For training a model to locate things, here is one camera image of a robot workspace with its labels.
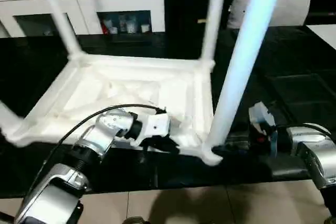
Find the black tabletop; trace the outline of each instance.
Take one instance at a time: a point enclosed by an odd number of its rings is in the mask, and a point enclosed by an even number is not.
[[[212,73],[214,107],[238,31],[219,32]],[[197,59],[202,37],[145,35],[78,36],[90,54]],[[67,63],[58,37],[0,39],[0,83],[5,104],[26,116]],[[247,139],[248,108],[264,102],[277,123],[314,122],[336,132],[336,51],[307,27],[269,28],[239,106],[229,141]],[[22,197],[53,144],[16,148],[0,137],[0,198]],[[57,162],[70,148],[64,145]],[[92,193],[257,183],[309,178],[301,160],[223,151],[209,167],[196,157],[112,149],[92,182]]]

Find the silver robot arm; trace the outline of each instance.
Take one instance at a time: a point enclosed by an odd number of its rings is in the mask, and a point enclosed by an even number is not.
[[[336,218],[336,144],[330,132],[312,123],[276,126],[273,115],[262,102],[249,109],[249,121],[250,150],[272,156],[283,152],[300,157],[332,218]]]
[[[313,124],[324,131],[327,129]],[[331,217],[325,223],[336,220],[336,144],[321,132],[306,127],[291,127],[287,133],[292,143],[291,155],[304,161],[311,179],[324,199]]]
[[[125,137],[136,141],[151,136],[164,137],[169,129],[170,118],[166,113],[148,115],[141,121],[138,115],[120,109],[100,115],[63,161],[25,197],[14,223],[77,223],[83,211],[79,199],[114,139]]]

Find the tile floor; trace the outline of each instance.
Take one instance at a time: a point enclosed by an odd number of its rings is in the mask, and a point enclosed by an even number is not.
[[[2,199],[0,211],[14,215],[20,201]],[[81,201],[80,224],[119,224],[131,216],[152,224],[323,224],[329,216],[310,180],[86,195]]]

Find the black table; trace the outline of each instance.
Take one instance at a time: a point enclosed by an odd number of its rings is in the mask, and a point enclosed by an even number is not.
[[[236,30],[220,31],[212,95],[216,106]],[[202,37],[195,34],[78,36],[90,54],[197,59]],[[26,116],[67,62],[58,37],[0,39],[0,100]],[[247,139],[247,111],[263,101],[277,123],[314,122],[336,132],[336,51],[307,27],[270,28],[260,50],[229,141]],[[22,197],[53,144],[15,148],[0,137],[0,198]],[[64,145],[54,162],[69,149]],[[112,149],[93,181],[92,193],[257,183],[309,178],[301,160],[224,152],[220,165],[196,157]]]

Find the black cable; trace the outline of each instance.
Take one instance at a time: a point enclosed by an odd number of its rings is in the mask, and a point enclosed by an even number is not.
[[[311,124],[306,124],[306,123],[294,123],[294,124],[284,124],[284,125],[277,125],[275,126],[275,130],[276,129],[280,129],[280,128],[290,128],[290,127],[305,127],[305,128],[310,128],[310,129],[313,129],[313,130],[316,130],[318,132],[320,132],[322,135],[330,138],[331,141],[334,142],[334,144],[336,144],[336,141],[335,139],[333,139],[331,133],[329,133],[328,131],[325,131],[324,129],[321,129],[320,127],[318,126],[315,126],[315,125],[311,125]]]
[[[145,105],[145,104],[123,104],[123,105],[115,105],[115,106],[110,106],[107,107],[105,109],[102,109],[100,111],[97,111],[91,115],[89,115],[88,117],[86,117],[85,119],[83,119],[82,121],[80,121],[75,127],[73,127],[67,134],[65,134],[57,143],[57,145],[51,150],[51,152],[49,153],[49,155],[47,156],[47,158],[44,160],[40,170],[38,171],[38,173],[36,174],[34,181],[32,183],[32,185],[30,186],[28,192],[26,195],[30,194],[33,190],[33,188],[36,186],[37,181],[43,171],[43,169],[46,167],[46,165],[48,164],[48,162],[50,161],[50,159],[52,158],[52,156],[55,154],[56,150],[61,146],[61,144],[64,142],[65,139],[67,139],[76,129],[78,129],[79,127],[81,127],[84,123],[86,123],[87,121],[89,121],[91,118],[110,111],[110,110],[115,110],[115,109],[120,109],[120,108],[129,108],[129,107],[138,107],[138,108],[147,108],[147,109],[153,109],[156,110],[157,113],[162,113],[162,109],[155,107],[155,106],[150,106],[150,105]]]

